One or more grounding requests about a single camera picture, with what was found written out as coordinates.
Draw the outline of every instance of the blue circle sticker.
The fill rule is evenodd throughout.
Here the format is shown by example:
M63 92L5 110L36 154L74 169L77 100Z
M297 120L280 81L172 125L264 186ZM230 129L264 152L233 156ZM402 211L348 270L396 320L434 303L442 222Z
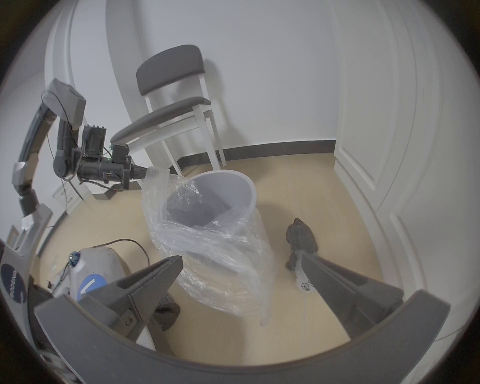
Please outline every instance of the blue circle sticker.
M10 264L4 264L1 266L0 276L10 298L19 304L26 302L27 294L24 280L18 271Z
M96 273L88 275L80 284L77 294L77 301L80 300L84 293L93 291L94 289L100 288L104 285L107 285L107 281L102 275L97 275Z

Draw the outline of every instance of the beige floor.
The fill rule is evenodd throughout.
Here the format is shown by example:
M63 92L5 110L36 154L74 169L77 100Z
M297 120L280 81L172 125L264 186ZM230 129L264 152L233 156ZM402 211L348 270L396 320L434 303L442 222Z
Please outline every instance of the beige floor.
M269 364L317 354L348 342L342 326L318 294L295 287L295 275L284 268L290 249L285 232L295 217L312 229L326 259L382 280L368 232L333 171L332 154L277 156L230 161L229 169L248 175L258 192L258 210L278 262L273 315L266 327L258 318L237 318L192 298L174 284L170 292L181 314L166 332L179 358L222 365ZM197 166L192 176L211 169ZM141 207L141 191L117 193L110 201L90 197L66 218L52 237L38 266L45 285L66 263L70 252L118 238L132 238L152 262L162 256L151 243ZM132 270L146 266L134 244L112 246Z

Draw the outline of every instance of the cabinet door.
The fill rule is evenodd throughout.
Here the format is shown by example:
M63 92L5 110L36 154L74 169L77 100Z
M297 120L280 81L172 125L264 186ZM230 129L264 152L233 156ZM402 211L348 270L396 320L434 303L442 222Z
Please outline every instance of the cabinet door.
M331 0L339 59L335 156L374 209L407 147L416 76L406 25L391 0Z
M426 5L400 2L414 42L417 106L377 218L405 297L425 289L451 305L442 338L468 322L480 297L480 80Z

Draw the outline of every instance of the chair backrest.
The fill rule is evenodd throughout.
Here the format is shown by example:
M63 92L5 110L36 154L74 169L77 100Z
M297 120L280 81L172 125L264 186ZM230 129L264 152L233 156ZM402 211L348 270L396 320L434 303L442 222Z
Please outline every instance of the chair backrest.
M188 76L205 73L204 59L195 45L180 45L157 53L137 70L142 96Z

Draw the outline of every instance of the chair seat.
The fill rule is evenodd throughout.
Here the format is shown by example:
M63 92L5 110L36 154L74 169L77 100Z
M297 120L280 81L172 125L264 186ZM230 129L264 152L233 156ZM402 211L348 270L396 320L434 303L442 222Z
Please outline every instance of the chair seat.
M154 131L158 124L172 120L185 113L192 112L193 107L199 104L210 105L211 102L204 97L195 96L156 109L148 115L145 115L134 121L128 127L125 127L121 131L117 132L115 135L113 135L110 142L112 144L127 143L130 140Z

